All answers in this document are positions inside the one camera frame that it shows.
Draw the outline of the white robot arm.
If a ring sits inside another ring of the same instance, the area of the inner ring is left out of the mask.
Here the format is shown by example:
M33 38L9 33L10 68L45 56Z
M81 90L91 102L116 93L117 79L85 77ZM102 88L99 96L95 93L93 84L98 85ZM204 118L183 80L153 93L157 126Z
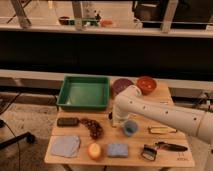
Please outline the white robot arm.
M213 113L145 100L134 85L115 97L112 124L117 126L126 121L130 113L143 115L208 144L213 143Z

